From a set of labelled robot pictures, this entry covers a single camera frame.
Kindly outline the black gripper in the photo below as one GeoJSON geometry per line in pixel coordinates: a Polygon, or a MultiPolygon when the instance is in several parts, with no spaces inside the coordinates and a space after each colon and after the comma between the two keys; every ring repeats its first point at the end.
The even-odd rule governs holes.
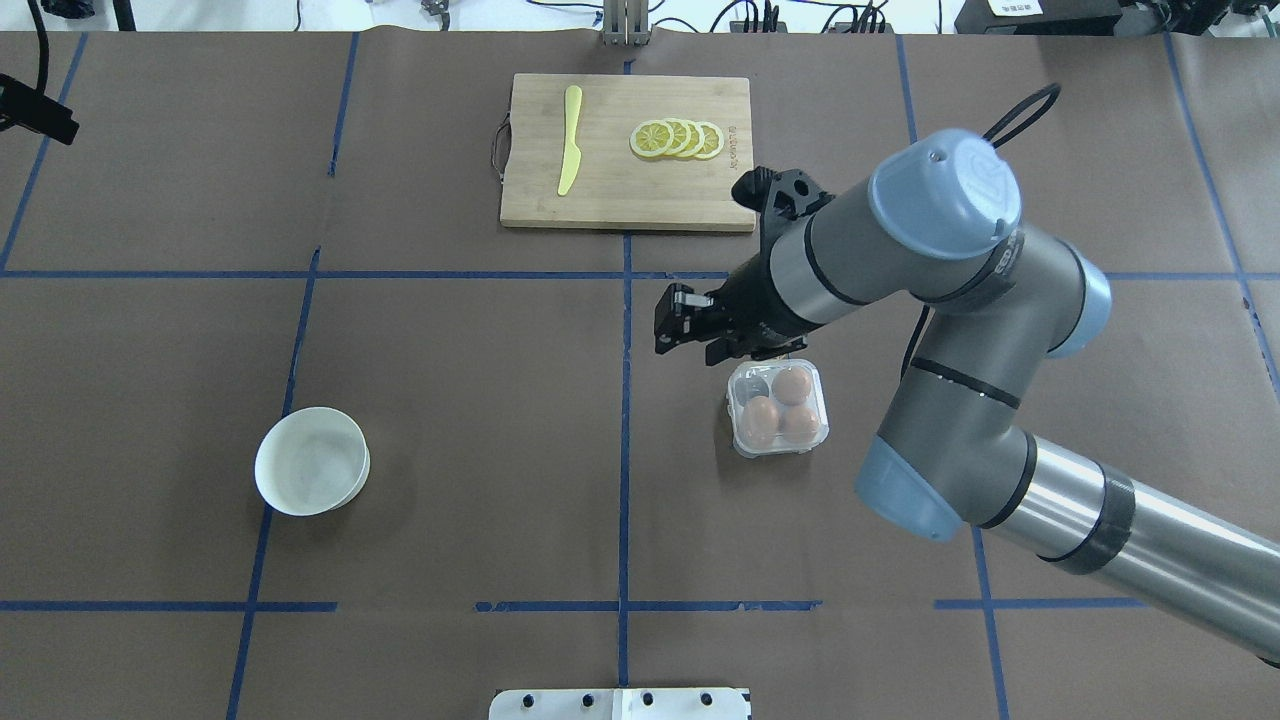
{"type": "Polygon", "coordinates": [[[707,343],[705,365],[748,357],[765,361],[808,347],[813,324],[781,299],[771,265],[756,255],[735,269],[710,297],[687,284],[669,284],[655,304],[654,351],[707,343]],[[703,323],[713,310],[712,329],[703,323]]]}

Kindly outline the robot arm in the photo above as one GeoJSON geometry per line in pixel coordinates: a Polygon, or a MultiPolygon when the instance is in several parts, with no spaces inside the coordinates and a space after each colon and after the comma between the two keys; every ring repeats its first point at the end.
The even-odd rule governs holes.
{"type": "Polygon", "coordinates": [[[1276,543],[1016,425],[1039,365],[1097,337],[1112,295],[1079,250],[1024,220],[991,141],[934,132],[840,195],[759,167],[732,196],[760,218],[759,251],[708,293],[664,291],[658,354],[703,342],[708,365],[764,361],[910,293],[933,318],[858,473],[860,500],[932,541],[991,530],[1277,665],[1276,543]]]}

